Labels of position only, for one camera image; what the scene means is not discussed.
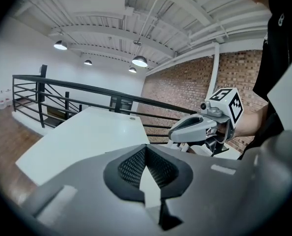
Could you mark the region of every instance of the person's arm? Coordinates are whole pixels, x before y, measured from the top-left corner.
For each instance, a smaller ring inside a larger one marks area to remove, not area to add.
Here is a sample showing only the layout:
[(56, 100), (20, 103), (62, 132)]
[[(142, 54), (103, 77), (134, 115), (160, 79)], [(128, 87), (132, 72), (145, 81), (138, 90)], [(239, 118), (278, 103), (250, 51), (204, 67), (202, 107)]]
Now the person's arm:
[(254, 136), (266, 120), (267, 108), (268, 105), (262, 107), (257, 112), (251, 114), (244, 113), (235, 128), (234, 137)]

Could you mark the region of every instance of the white ceiling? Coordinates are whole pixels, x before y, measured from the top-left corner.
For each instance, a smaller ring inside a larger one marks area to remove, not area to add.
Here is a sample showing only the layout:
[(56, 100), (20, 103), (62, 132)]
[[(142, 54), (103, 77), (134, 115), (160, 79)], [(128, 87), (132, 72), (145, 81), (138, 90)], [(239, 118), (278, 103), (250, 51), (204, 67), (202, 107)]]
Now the white ceiling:
[[(264, 37), (270, 17), (263, 5), (250, 0), (158, 0), (141, 33), (154, 2), (18, 0), (13, 17), (33, 15), (49, 28), (50, 38), (64, 39), (78, 54), (117, 59), (128, 66), (134, 55), (143, 55), (149, 69), (211, 42)], [(138, 48), (133, 40), (140, 34), (143, 45)]]

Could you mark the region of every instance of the black shirt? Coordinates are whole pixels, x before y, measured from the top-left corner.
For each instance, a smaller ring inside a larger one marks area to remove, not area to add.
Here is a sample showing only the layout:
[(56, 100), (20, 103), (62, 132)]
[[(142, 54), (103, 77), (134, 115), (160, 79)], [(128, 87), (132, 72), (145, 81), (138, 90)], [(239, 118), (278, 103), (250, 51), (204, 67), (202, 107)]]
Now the black shirt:
[(263, 44), (262, 61), (253, 91), (268, 101), (266, 122), (246, 147), (261, 146), (269, 137), (280, 134), (283, 126), (270, 104), (267, 94), (292, 62), (292, 0), (269, 0), (272, 17)]

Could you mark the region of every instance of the brick wall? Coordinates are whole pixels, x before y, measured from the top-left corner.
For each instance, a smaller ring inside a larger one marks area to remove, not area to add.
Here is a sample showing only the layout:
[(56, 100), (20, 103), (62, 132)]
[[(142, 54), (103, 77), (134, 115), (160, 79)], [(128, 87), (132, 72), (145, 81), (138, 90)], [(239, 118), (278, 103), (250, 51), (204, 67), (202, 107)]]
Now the brick wall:
[[(247, 51), (221, 54), (216, 89), (236, 87), (242, 98), (245, 112), (255, 112), (264, 106), (266, 101), (253, 93), (252, 89), (258, 76), (261, 63), (261, 51)], [(154, 99), (176, 106), (198, 111), (205, 100), (213, 58), (204, 57), (149, 75), (145, 79), (142, 97)], [(186, 114), (162, 108), (139, 104), (138, 112), (154, 115), (181, 118)], [(175, 121), (159, 118), (141, 117), (144, 124), (168, 125)], [(145, 128), (146, 133), (167, 134), (167, 129)], [(252, 137), (235, 138), (228, 144), (242, 152), (252, 141)], [(168, 138), (150, 137), (152, 142), (167, 141)]]

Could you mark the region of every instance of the black railing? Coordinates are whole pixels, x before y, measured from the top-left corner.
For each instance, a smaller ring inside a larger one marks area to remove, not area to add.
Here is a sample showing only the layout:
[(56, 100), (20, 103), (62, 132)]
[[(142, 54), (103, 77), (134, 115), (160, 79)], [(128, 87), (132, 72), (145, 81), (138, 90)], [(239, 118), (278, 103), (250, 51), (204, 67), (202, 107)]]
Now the black railing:
[[(69, 117), (77, 114), (80, 112), (83, 108), (83, 105), (88, 105), (92, 107), (97, 107), (97, 108), (102, 108), (102, 109), (108, 109), (110, 111), (114, 111), (116, 113), (125, 113), (125, 114), (134, 114), (134, 115), (140, 115), (140, 116), (146, 116), (146, 117), (153, 117), (153, 118), (161, 118), (161, 119), (167, 119), (167, 120), (173, 120), (173, 121), (178, 121), (179, 119), (173, 118), (173, 117), (166, 117), (166, 116), (158, 116), (158, 115), (152, 115), (148, 113), (140, 113), (140, 112), (134, 112), (130, 110), (125, 110), (121, 109), (121, 101), (124, 100), (129, 100), (132, 102), (138, 102), (138, 103), (143, 103), (155, 107), (160, 107), (164, 109), (169, 109), (169, 110), (174, 110), (186, 114), (194, 114), (196, 113), (193, 110), (188, 110), (182, 107), (174, 106), (171, 104), (151, 100), (151, 99), (146, 99), (138, 96), (133, 96), (105, 88), (98, 88), (94, 86), (89, 86), (89, 85), (83, 85), (83, 84), (78, 84), (78, 83), (73, 83), (73, 82), (66, 82), (66, 81), (58, 81), (58, 80), (52, 80), (52, 79), (46, 79), (43, 76), (34, 76), (34, 75), (13, 75), (13, 106), (14, 106), (14, 111), (19, 111), (23, 113), (24, 115), (38, 121), (41, 123), (42, 127), (49, 126), (52, 128), (55, 128), (57, 125), (61, 124), (65, 120), (67, 120)], [(16, 84), (15, 80), (23, 80), (23, 81), (29, 81), (29, 83), (20, 83)], [(26, 88), (23, 87), (25, 85), (35, 85), (35, 89), (31, 88)], [(48, 89), (45, 88), (45, 86), (49, 86), (50, 89), (52, 89), (55, 93), (58, 95), (53, 94), (50, 92)], [(58, 87), (63, 87), (63, 88), (68, 88), (68, 89), (77, 89), (77, 90), (82, 90), (82, 91), (87, 91), (87, 92), (92, 92), (92, 93), (97, 93), (101, 95), (107, 95), (111, 97), (116, 97), (116, 105), (114, 107), (110, 106), (104, 106), (104, 105), (99, 105), (91, 102), (85, 102), (77, 99), (72, 99), (69, 97), (69, 92), (66, 91), (65, 97), (63, 97), (57, 90), (55, 90), (52, 86), (58, 86)], [(21, 95), (19, 93), (21, 92), (32, 92), (33, 94), (25, 96)], [(15, 96), (19, 97), (19, 99), (26, 100), (27, 102), (21, 103), (20, 100), (15, 99)], [(48, 105), (46, 104), (45, 97), (47, 99), (50, 99), (51, 101), (54, 101), (58, 106), (56, 107), (53, 105)], [(28, 103), (36, 103), (38, 104), (38, 110), (33, 109), (29, 106), (27, 106)], [(77, 107), (73, 103), (78, 103), (80, 104), (79, 107)], [(62, 117), (58, 118), (55, 115), (49, 115), (46, 113), (42, 112), (42, 106), (46, 106), (48, 108), (52, 108), (54, 110), (57, 110), (58, 113), (62, 113)], [(29, 114), (25, 113), (20, 109), (20, 107), (27, 108), (35, 113), (39, 114), (39, 119), (34, 118), (30, 116)], [(53, 123), (49, 121), (44, 120), (44, 116), (50, 118), (53, 120)], [(152, 124), (144, 124), (144, 127), (151, 127), (151, 128), (161, 128), (161, 129), (170, 129), (170, 126), (162, 126), (162, 125), (152, 125)], [(167, 137), (167, 134), (147, 134), (149, 137)]]

